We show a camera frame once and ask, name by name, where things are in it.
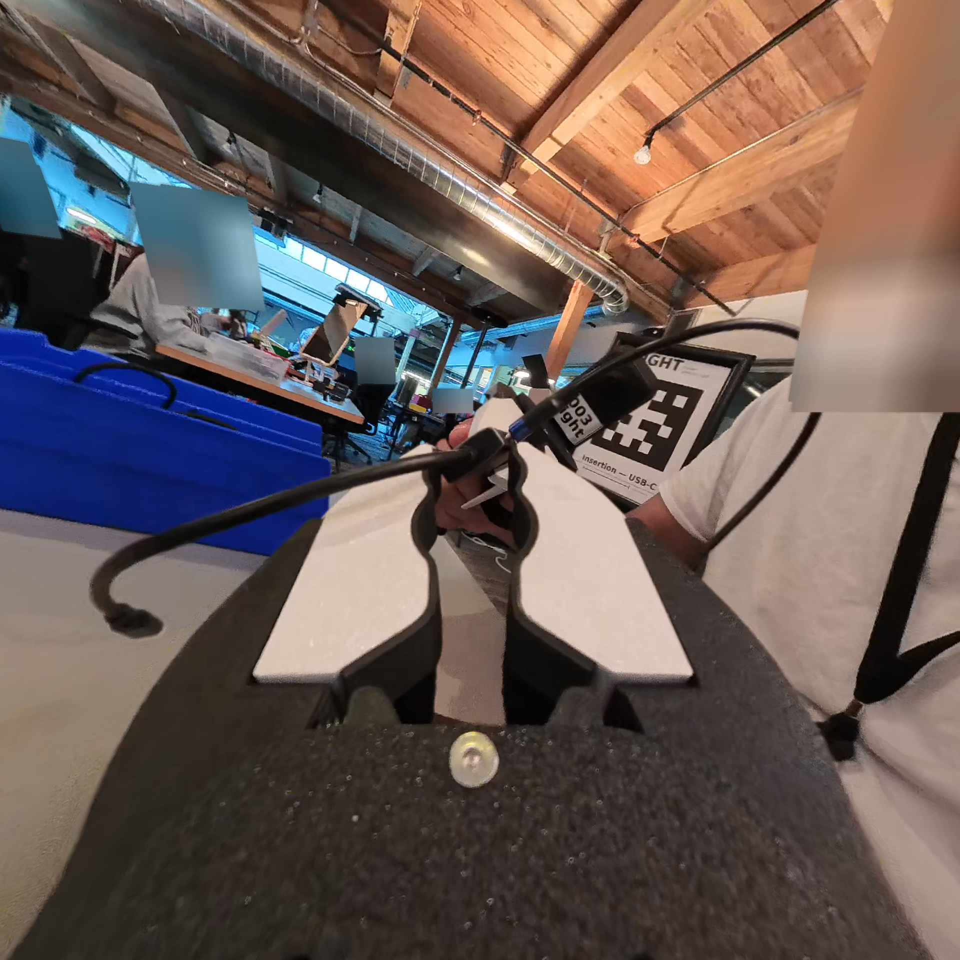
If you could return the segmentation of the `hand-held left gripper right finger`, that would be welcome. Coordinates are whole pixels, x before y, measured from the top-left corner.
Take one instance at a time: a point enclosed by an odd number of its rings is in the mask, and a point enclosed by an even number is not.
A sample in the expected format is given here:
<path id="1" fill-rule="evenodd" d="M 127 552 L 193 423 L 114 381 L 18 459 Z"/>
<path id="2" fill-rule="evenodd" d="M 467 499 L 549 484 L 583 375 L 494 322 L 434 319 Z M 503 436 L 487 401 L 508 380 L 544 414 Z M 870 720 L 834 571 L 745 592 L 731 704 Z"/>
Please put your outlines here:
<path id="1" fill-rule="evenodd" d="M 506 672 L 528 685 L 682 685 L 693 668 L 625 515 L 527 442 L 510 459 Z"/>

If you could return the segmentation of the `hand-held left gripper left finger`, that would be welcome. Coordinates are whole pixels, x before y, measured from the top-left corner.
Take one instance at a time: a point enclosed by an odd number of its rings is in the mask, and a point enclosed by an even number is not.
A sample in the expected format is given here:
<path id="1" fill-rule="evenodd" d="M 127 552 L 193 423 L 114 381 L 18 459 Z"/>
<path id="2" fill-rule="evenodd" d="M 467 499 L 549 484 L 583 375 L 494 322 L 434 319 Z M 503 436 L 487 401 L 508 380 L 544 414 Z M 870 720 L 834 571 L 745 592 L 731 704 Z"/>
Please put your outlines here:
<path id="1" fill-rule="evenodd" d="M 423 685 L 442 647 L 435 477 L 418 448 L 409 472 L 354 486 L 323 518 L 253 667 L 258 685 Z"/>

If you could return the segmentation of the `blue plastic bin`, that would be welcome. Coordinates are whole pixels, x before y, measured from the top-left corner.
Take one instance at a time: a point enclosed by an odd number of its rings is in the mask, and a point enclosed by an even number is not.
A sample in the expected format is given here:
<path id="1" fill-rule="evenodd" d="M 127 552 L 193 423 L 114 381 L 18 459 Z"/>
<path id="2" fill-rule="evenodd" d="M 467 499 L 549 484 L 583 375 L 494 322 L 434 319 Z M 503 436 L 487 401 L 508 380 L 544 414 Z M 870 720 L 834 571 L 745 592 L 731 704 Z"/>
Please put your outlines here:
<path id="1" fill-rule="evenodd" d="M 1 331 L 1 506 L 158 534 L 327 478 L 318 424 Z"/>

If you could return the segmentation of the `person's right forearm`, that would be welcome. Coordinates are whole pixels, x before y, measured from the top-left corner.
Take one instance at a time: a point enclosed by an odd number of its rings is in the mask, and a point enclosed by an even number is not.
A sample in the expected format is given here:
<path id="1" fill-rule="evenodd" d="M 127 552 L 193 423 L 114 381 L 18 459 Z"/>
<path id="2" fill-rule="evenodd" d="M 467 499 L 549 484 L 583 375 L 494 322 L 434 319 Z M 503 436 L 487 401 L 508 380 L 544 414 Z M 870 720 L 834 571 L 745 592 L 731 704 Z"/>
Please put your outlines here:
<path id="1" fill-rule="evenodd" d="M 702 570 L 707 543 L 678 522 L 659 493 L 629 510 L 626 518 L 641 523 L 660 546 L 689 570 Z"/>

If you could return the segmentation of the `grey desk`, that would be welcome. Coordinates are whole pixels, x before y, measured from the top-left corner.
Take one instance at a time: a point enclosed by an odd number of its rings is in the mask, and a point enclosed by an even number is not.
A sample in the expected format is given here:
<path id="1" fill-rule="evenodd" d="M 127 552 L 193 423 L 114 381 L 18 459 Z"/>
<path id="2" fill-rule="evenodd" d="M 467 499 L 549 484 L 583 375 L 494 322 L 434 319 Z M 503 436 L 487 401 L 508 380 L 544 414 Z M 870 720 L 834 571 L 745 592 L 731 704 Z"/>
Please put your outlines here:
<path id="1" fill-rule="evenodd" d="M 507 726 L 502 675 L 460 725 L 328 724 L 324 680 L 254 681 L 321 523 L 261 572 L 187 549 L 132 573 L 154 639 L 113 631 L 90 583 L 113 531 L 2 521 L 2 957 L 491 956 L 486 911 L 526 910 L 543 846 L 532 798 L 546 733 Z"/>

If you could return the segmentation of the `person's right hand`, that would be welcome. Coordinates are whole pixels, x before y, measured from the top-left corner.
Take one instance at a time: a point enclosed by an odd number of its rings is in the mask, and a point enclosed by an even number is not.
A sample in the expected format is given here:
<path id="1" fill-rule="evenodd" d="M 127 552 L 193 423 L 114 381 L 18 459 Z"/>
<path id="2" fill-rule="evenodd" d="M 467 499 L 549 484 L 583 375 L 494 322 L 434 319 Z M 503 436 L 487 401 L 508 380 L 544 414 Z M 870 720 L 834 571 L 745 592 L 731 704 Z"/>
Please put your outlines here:
<path id="1" fill-rule="evenodd" d="M 486 481 L 480 476 L 464 476 L 451 483 L 441 480 L 440 494 L 435 504 L 435 518 L 438 529 L 444 531 L 459 530 L 478 537 L 493 539 L 498 544 L 516 550 L 512 530 L 513 498 L 509 493 L 501 494 L 478 506 L 466 508 L 465 505 L 486 491 Z M 491 520 L 484 508 L 498 503 L 500 514 L 506 517 L 505 523 Z"/>

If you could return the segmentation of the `black framed tag sign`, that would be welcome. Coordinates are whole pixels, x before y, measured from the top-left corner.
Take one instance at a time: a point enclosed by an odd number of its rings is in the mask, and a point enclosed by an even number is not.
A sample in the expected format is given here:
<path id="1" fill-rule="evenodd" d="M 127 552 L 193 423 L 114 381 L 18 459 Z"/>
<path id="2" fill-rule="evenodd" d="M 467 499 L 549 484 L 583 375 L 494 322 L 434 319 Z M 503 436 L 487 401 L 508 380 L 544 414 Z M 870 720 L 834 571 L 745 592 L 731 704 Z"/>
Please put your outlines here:
<path id="1" fill-rule="evenodd" d="M 577 447 L 577 473 L 628 508 L 640 506 L 718 434 L 756 357 L 712 346 L 657 346 L 640 363 L 653 397 Z"/>

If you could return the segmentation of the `small wooden board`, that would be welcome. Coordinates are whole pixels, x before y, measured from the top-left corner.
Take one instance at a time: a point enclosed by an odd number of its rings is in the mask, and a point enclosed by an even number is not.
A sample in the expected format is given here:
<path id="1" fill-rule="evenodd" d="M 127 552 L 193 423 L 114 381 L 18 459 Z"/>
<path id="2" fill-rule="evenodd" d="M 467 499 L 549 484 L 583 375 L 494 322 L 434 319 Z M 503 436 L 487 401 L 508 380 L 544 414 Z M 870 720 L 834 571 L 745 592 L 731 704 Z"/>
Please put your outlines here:
<path id="1" fill-rule="evenodd" d="M 325 366 L 333 365 L 344 351 L 356 324 L 367 312 L 365 301 L 339 298 L 326 314 L 321 325 L 300 349 L 300 356 Z"/>

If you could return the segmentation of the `person in white shirt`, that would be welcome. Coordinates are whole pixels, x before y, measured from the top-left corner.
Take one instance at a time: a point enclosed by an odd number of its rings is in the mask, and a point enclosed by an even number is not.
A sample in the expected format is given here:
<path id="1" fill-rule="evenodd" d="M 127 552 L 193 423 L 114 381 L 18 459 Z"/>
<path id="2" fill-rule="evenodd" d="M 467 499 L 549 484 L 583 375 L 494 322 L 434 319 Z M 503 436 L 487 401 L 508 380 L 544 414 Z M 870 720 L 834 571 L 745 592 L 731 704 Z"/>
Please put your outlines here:
<path id="1" fill-rule="evenodd" d="M 807 420 L 783 380 L 659 494 L 708 541 L 785 458 Z M 823 414 L 771 493 L 709 554 L 705 582 L 816 714 L 845 708 L 942 414 Z M 936 657 L 866 705 L 835 765 L 861 828 L 934 958 L 959 954 L 959 660 Z"/>

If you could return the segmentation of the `cluttered wooden table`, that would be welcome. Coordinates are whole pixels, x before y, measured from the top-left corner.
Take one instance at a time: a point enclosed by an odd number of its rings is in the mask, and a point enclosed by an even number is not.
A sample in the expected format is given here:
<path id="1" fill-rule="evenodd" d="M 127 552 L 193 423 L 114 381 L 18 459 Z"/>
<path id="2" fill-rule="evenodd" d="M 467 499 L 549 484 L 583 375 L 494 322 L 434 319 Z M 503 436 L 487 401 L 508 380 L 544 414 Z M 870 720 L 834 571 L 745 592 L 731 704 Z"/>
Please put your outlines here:
<path id="1" fill-rule="evenodd" d="M 285 379 L 282 382 L 273 382 L 260 376 L 249 373 L 245 369 L 235 369 L 214 361 L 207 354 L 181 349 L 178 346 L 166 343 L 159 344 L 154 352 L 158 356 L 177 361 L 180 364 L 203 370 L 208 374 L 226 379 L 261 394 L 270 394 L 285 401 L 294 402 L 347 423 L 360 426 L 364 423 L 364 416 L 350 399 L 343 401 L 325 399 L 318 391 L 305 385 Z"/>

